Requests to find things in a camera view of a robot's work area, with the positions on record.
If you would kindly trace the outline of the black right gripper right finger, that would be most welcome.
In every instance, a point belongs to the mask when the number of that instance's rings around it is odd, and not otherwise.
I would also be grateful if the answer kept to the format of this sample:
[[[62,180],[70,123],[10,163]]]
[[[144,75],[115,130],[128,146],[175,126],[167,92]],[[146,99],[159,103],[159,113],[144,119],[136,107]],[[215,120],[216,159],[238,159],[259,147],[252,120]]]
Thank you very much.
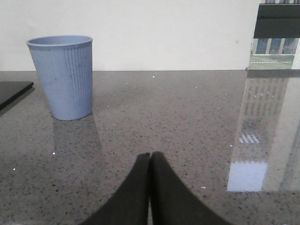
[[[155,225],[228,225],[194,196],[176,175],[162,152],[150,160],[150,202]]]

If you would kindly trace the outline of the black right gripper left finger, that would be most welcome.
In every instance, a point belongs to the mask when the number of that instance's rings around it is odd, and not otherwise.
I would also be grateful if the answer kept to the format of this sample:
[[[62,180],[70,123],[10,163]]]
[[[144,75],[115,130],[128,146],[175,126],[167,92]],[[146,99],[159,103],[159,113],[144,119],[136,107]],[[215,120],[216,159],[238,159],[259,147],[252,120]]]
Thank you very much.
[[[146,225],[149,209],[150,154],[139,154],[117,191],[83,225]]]

